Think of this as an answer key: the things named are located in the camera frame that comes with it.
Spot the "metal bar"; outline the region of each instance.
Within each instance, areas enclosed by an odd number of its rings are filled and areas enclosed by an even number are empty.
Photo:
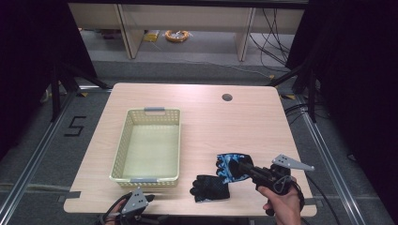
[[[266,86],[277,86],[281,83],[284,83],[285,81],[289,80],[290,78],[293,78],[294,76],[298,75],[303,69],[303,66],[298,66],[293,68],[290,72],[287,72],[284,74],[282,77],[268,83]]]
[[[49,127],[47,128],[43,138],[41,139],[38,147],[36,148],[35,152],[33,153],[32,157],[29,159],[29,162],[26,164],[25,168],[23,169],[22,174],[18,178],[17,182],[14,184],[12,190],[8,194],[6,200],[3,202],[3,205],[0,209],[0,224],[8,224],[8,221],[11,219],[12,214],[14,213],[15,209],[18,206],[29,182],[32,180],[33,175],[35,174],[36,170],[40,162],[42,161],[46,150],[48,149],[50,143],[54,138],[55,132],[58,130],[65,112],[68,108],[68,105],[72,102],[76,92],[70,92],[67,94],[65,98],[61,111],[59,112],[58,116],[53,120]]]
[[[59,84],[58,84],[58,67],[54,66],[54,71],[51,76],[51,90],[52,90],[52,100],[53,100],[53,117],[51,121],[53,121],[56,116],[59,114],[59,111],[61,110],[61,104],[60,104],[60,98],[59,98]]]
[[[101,87],[103,89],[112,89],[112,86],[109,86],[105,82],[102,82],[102,81],[98,80],[97,78],[88,75],[87,73],[81,71],[78,67],[75,67],[75,66],[72,66],[69,64],[65,64],[65,63],[61,63],[60,67],[66,69],[67,71],[70,71],[72,74],[75,74],[75,75],[97,85],[98,87]]]
[[[316,123],[315,119],[315,87],[316,87],[316,77],[314,71],[311,70],[310,81],[308,84],[308,114],[310,115],[312,122]]]
[[[304,99],[301,96],[298,96],[298,102],[305,103]],[[316,147],[328,170],[331,181],[336,187],[336,191],[343,202],[343,206],[352,224],[366,224],[363,215],[360,212],[360,208],[358,207],[357,201],[354,199],[346,181],[344,180],[342,174],[340,173],[340,170],[337,164],[335,163],[333,156],[331,155],[330,150],[328,149],[328,146],[326,145],[322,137],[322,134],[318,129],[317,124],[313,123],[311,117],[307,113],[304,114],[304,121],[307,124],[307,127],[314,138]]]
[[[96,85],[80,85],[78,93],[84,92],[112,92],[112,89],[103,89]]]

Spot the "gray floor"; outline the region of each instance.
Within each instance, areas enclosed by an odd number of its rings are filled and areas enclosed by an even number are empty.
[[[283,75],[283,72],[262,66],[260,51],[253,42],[249,44],[246,60],[238,62],[234,34],[191,32],[190,38],[183,43],[167,42],[162,34],[163,32],[155,43],[144,42],[137,58],[130,60],[127,58],[121,39],[105,40],[97,32],[82,32],[99,78],[108,84],[143,82],[264,85],[269,82],[272,75],[276,77]],[[261,45],[264,43],[261,35],[253,36]],[[283,45],[289,47],[293,36],[280,36],[280,38]],[[267,49],[283,58],[279,50],[271,46]],[[263,55],[262,60],[267,67],[285,70],[280,63],[269,57]],[[294,79],[291,79],[281,84],[278,91],[281,94],[290,94],[293,81]],[[96,220],[97,215],[65,213],[63,197],[67,195],[79,169],[85,149],[109,95],[105,92],[93,92],[86,97],[80,95],[73,97],[8,224],[92,224]],[[287,109],[299,104],[299,101],[282,99],[282,103]],[[25,165],[37,150],[41,137],[45,135],[50,125],[51,113],[51,101],[44,102],[27,126],[28,129],[22,135],[19,144],[0,162],[0,201],[6,199],[12,185],[18,182]],[[65,134],[76,132],[75,129],[69,128],[74,116],[86,116],[85,119],[78,121],[84,129],[79,137],[66,137]],[[288,114],[287,119],[301,160],[316,167],[314,172],[308,174],[329,199],[340,223],[362,224],[353,222],[345,209],[342,196],[339,195],[321,157],[319,147],[315,144],[313,134],[308,128],[305,115],[297,110]],[[337,164],[337,170],[344,178],[347,189],[354,196],[365,223],[393,224],[360,167],[355,161],[347,158],[349,149],[339,136],[325,107],[316,106],[316,119],[316,125]],[[306,220],[310,224],[336,224],[321,192],[311,183],[310,187],[317,205],[317,215],[307,217]],[[274,224],[274,220],[269,217],[249,218],[246,224]]]

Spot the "human hand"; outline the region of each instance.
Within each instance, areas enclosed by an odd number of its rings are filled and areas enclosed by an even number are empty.
[[[120,201],[117,205],[115,205],[115,207],[112,209],[110,215],[112,214],[116,214],[119,212],[120,207],[126,202],[126,200],[122,200]],[[116,216],[108,216],[105,219],[105,224],[104,225],[115,225],[116,224]]]
[[[278,225],[299,225],[300,205],[299,193],[292,186],[285,195],[278,195],[267,187],[258,187],[258,192],[269,199],[269,202],[263,206],[264,210],[273,209],[275,219]]]

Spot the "yellow object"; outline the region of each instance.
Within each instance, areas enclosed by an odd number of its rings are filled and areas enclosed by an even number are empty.
[[[80,96],[80,97],[87,97],[87,96],[88,96],[88,93],[87,93],[87,92],[82,92],[82,93],[79,94],[79,96]]]
[[[280,99],[289,99],[289,100],[294,100],[296,99],[295,95],[279,95]]]
[[[190,33],[188,31],[172,31],[168,30],[164,34],[166,36],[166,39],[172,42],[182,42],[190,36]]]
[[[155,42],[158,39],[159,30],[148,30],[144,34],[143,41]]]
[[[129,110],[110,179],[123,188],[172,188],[179,176],[180,110]]]

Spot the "black glove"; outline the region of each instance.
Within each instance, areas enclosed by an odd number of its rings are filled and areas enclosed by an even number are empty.
[[[228,184],[223,184],[218,176],[197,175],[193,181],[190,194],[195,196],[195,201],[213,201],[229,199]]]

